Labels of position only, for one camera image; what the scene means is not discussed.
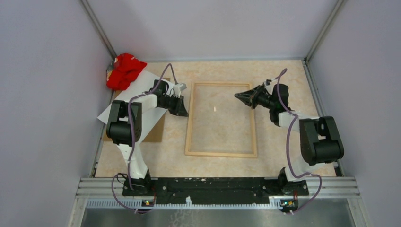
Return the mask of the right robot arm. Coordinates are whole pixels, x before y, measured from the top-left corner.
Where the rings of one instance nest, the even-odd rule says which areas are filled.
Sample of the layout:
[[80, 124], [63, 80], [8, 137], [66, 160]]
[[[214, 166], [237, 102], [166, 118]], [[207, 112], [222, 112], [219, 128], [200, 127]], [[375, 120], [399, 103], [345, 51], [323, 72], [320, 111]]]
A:
[[[310, 117], [292, 110], [288, 106], [288, 86], [277, 84], [268, 91], [268, 85], [236, 93], [235, 98], [246, 106], [258, 106], [269, 110], [270, 121], [278, 127], [287, 128], [287, 166], [280, 170], [274, 188], [281, 194], [290, 195], [301, 188], [301, 182], [323, 164], [332, 163], [344, 156], [344, 147], [332, 116]], [[300, 155], [291, 161], [289, 155], [290, 136], [297, 132], [300, 139]]]

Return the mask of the brown backing board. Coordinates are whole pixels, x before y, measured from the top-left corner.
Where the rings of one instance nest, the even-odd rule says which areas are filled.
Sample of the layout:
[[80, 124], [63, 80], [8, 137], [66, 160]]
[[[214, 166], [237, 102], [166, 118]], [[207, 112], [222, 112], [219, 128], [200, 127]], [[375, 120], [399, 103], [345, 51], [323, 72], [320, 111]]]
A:
[[[122, 90], [116, 90], [115, 94], [113, 95], [113, 100], [117, 98], [117, 96], [122, 92]], [[152, 130], [147, 134], [147, 136], [144, 138], [143, 142], [162, 142], [163, 138], [163, 132], [164, 132], [164, 125], [165, 125], [165, 118], [166, 118], [166, 112], [161, 116], [161, 118], [158, 120], [158, 122], [155, 124], [155, 126], [152, 128]], [[106, 132], [103, 134], [102, 138], [103, 142], [105, 141], [111, 141], [110, 138], [107, 137]]]

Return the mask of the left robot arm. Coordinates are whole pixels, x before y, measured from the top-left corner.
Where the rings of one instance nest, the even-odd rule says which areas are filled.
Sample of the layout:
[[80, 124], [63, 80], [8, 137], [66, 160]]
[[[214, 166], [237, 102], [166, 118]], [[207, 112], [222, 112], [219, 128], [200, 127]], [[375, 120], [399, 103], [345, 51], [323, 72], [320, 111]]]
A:
[[139, 195], [150, 193], [152, 183], [150, 174], [140, 150], [143, 133], [142, 115], [153, 109], [163, 108], [170, 114], [188, 117], [182, 92], [187, 88], [184, 83], [172, 86], [161, 79], [154, 81], [151, 90], [131, 98], [128, 102], [114, 100], [109, 112], [106, 135], [126, 154], [127, 187]]

